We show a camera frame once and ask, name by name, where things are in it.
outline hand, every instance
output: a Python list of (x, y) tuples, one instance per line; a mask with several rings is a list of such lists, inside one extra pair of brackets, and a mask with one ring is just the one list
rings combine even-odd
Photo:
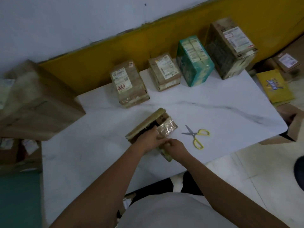
[(140, 135), (133, 146), (142, 150), (143, 154), (145, 154), (146, 152), (159, 147), (166, 141), (168, 141), (167, 138), (158, 139), (157, 126), (154, 126), (152, 129)]
[(168, 141), (162, 146), (171, 157), (181, 163), (185, 158), (191, 156), (184, 144), (177, 139), (168, 139)]

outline tile floor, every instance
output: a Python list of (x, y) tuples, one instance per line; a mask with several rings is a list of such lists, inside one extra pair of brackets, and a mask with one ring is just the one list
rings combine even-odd
[[(304, 110), (304, 80), (289, 87), (296, 99), (292, 104)], [(304, 227), (304, 191), (293, 175), (293, 166), (304, 155), (304, 123), (298, 141), (279, 145), (255, 144), (206, 166), (291, 228)], [(174, 191), (182, 188), (182, 174), (173, 176)]]

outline person's right hand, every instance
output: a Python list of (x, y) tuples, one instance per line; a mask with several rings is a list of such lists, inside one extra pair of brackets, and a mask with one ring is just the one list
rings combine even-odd
[(184, 144), (177, 139), (169, 139), (162, 147), (171, 157), (181, 163), (185, 158), (191, 156)]

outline person's left hand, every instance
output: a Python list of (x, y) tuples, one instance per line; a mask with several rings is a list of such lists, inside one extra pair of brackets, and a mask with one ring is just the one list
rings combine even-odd
[(145, 154), (168, 141), (167, 138), (158, 139), (158, 135), (157, 126), (154, 126), (152, 129), (140, 135), (133, 146), (140, 149), (143, 151), (143, 154)]

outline black pants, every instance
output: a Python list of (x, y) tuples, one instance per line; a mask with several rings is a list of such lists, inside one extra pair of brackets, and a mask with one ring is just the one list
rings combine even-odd
[[(173, 192), (173, 183), (170, 178), (166, 178), (164, 180), (158, 181), (154, 184), (136, 190), (136, 196), (132, 200), (131, 205), (148, 196), (148, 195), (156, 195), (156, 194), (163, 194), (167, 192)], [(199, 187), (197, 186), (196, 182), (194, 181), (191, 174), (186, 171), (183, 176), (183, 188), (180, 191), (181, 193), (188, 193), (193, 195), (203, 195)]]

